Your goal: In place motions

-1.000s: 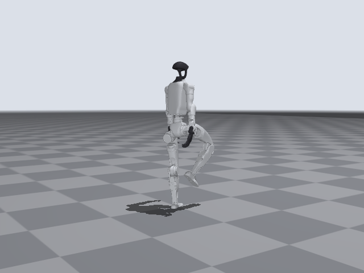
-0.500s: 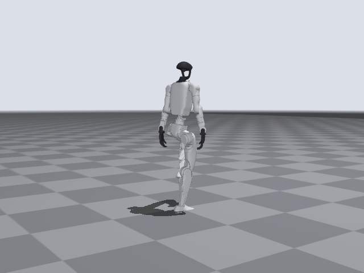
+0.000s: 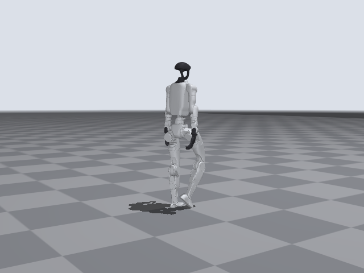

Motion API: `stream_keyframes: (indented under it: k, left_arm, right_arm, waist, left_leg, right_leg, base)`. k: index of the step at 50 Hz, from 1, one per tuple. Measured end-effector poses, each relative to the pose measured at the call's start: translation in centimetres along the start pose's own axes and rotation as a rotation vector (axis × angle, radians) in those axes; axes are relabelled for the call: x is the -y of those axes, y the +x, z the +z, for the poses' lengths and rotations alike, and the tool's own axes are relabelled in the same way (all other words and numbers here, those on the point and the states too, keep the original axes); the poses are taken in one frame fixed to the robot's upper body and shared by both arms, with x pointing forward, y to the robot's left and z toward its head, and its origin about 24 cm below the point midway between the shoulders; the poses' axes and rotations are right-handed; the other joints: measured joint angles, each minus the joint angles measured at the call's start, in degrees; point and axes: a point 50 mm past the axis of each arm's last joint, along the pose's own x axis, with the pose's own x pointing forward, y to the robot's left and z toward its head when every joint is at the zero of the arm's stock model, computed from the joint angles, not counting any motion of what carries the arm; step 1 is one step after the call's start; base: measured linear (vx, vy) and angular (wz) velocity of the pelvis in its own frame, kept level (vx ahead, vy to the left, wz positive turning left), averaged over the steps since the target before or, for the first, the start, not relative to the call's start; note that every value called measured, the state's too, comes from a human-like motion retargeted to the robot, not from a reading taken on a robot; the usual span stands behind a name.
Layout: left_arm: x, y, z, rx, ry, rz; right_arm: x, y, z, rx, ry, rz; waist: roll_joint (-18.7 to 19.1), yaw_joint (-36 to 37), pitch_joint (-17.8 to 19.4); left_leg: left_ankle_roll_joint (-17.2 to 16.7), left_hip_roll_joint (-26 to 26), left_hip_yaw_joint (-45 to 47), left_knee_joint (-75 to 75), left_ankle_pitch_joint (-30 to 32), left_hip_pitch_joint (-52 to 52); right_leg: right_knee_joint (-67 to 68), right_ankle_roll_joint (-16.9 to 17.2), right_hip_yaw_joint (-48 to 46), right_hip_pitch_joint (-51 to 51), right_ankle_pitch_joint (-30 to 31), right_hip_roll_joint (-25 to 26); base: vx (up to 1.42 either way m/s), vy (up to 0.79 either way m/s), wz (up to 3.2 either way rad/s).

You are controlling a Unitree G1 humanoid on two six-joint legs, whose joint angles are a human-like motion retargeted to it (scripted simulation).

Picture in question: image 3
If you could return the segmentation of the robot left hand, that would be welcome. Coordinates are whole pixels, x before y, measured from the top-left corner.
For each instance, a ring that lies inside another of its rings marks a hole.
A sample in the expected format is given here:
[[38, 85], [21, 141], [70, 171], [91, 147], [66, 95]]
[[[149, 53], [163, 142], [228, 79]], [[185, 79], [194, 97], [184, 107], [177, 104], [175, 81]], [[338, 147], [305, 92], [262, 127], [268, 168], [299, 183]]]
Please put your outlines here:
[[[168, 129], [167, 129], [167, 127], [165, 127], [164, 128], [164, 133], [167, 133], [168, 132]], [[166, 142], [166, 140], [165, 140], [165, 144], [168, 146], [169, 145], [169, 142]]]

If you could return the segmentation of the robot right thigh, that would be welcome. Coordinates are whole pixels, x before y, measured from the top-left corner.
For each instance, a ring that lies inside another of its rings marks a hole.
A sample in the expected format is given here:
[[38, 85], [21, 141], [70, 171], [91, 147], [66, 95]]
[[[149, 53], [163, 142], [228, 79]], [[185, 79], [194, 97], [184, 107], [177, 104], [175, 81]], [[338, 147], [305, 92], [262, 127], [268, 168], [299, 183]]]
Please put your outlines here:
[[[184, 134], [186, 140], [191, 141], [191, 138], [192, 138], [191, 129], [185, 128], [183, 130], [183, 134]], [[204, 144], [203, 144], [203, 141], [202, 141], [202, 138], [201, 138], [199, 132], [197, 133], [196, 140], [195, 140], [195, 143], [193, 144], [192, 149], [197, 158], [197, 160], [195, 160], [195, 162], [193, 163], [193, 168], [196, 170], [199, 162], [205, 163], [205, 149], [204, 149]]]

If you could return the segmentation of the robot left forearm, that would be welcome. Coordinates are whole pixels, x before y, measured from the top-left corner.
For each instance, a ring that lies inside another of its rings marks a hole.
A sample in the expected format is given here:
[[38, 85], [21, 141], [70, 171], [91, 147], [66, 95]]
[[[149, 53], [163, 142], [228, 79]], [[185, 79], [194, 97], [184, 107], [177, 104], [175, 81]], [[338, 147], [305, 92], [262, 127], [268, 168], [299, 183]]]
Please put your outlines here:
[[165, 127], [167, 127], [168, 131], [171, 130], [171, 118], [172, 118], [172, 115], [171, 113], [168, 113], [165, 111]]

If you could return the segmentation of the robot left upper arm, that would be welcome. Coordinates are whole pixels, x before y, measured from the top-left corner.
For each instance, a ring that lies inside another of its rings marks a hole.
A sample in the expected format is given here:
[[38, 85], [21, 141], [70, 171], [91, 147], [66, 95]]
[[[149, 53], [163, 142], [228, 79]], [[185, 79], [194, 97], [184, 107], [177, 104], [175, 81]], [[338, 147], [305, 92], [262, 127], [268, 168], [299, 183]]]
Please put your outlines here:
[[170, 85], [166, 87], [166, 93], [167, 93], [167, 97], [166, 97], [166, 112], [171, 113], [170, 108], [169, 108], [169, 89], [170, 89]]

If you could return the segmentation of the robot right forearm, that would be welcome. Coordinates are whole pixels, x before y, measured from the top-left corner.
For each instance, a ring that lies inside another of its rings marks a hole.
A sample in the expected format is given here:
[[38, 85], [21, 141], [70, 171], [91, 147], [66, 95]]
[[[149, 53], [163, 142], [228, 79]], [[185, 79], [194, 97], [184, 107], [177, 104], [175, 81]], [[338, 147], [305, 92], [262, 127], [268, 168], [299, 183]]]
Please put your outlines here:
[[198, 117], [198, 107], [194, 106], [193, 107], [193, 114], [190, 115], [191, 118], [191, 132], [192, 129], [195, 128], [196, 129], [196, 134], [198, 133], [198, 121], [197, 121], [197, 117]]

